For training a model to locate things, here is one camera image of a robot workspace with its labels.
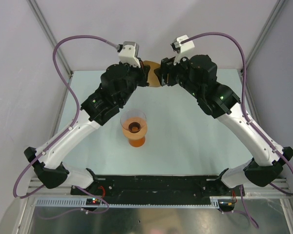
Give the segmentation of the glass flask with orange liquid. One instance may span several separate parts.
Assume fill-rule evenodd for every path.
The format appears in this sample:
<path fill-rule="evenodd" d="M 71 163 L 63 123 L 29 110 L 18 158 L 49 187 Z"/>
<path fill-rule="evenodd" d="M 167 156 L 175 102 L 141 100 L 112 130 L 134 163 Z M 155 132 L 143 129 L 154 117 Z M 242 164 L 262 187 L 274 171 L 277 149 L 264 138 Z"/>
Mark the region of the glass flask with orange liquid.
<path fill-rule="evenodd" d="M 132 147 L 141 147 L 142 145 L 144 145 L 146 141 L 145 137 L 142 137 L 141 139 L 129 139 L 128 142 Z"/>

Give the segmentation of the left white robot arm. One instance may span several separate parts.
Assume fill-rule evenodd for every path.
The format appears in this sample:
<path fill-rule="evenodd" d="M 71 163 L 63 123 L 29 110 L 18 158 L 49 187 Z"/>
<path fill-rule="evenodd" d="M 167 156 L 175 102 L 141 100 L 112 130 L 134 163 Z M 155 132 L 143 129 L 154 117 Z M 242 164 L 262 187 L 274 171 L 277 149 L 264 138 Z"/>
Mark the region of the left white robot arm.
<path fill-rule="evenodd" d="M 79 106 L 74 124 L 56 134 L 44 146 L 28 147 L 24 151 L 46 188 L 68 184 L 81 187 L 89 195 L 97 192 L 99 185 L 90 169 L 65 165 L 63 159 L 86 136 L 118 114 L 138 86 L 149 85 L 149 71 L 150 66 L 143 63 L 139 68 L 123 63 L 109 66 L 101 75 L 98 89 Z"/>

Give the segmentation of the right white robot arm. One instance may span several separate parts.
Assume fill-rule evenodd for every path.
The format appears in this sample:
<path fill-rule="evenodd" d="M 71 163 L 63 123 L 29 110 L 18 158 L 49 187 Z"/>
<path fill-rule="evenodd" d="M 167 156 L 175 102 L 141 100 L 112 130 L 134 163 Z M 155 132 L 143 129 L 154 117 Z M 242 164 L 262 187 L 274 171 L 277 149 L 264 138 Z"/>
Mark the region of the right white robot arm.
<path fill-rule="evenodd" d="M 235 186 L 248 181 L 265 187 L 281 174 L 285 162 L 279 155 L 289 160 L 293 149 L 282 147 L 269 137 L 242 109 L 239 96 L 230 87 L 217 82 L 217 65 L 209 56 L 184 57 L 179 63 L 165 58 L 154 73 L 162 85 L 183 87 L 206 115 L 228 127 L 251 153 L 250 161 L 220 174 L 216 182 L 219 194 L 228 195 Z"/>

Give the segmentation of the brown paper coffee filter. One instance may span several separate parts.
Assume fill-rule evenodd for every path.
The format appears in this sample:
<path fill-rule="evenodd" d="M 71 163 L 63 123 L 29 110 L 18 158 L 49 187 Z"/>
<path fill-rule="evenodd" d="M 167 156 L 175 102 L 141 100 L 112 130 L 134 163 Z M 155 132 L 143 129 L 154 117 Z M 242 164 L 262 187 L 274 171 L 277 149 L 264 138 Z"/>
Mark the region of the brown paper coffee filter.
<path fill-rule="evenodd" d="M 149 66 L 150 70 L 148 72 L 148 77 L 147 77 L 147 82 L 149 84 L 149 87 L 154 87 L 158 88 L 161 87 L 161 83 L 155 74 L 155 70 L 160 68 L 160 64 L 153 62 L 153 61 L 148 61 L 145 60 L 143 61 L 144 65 Z"/>

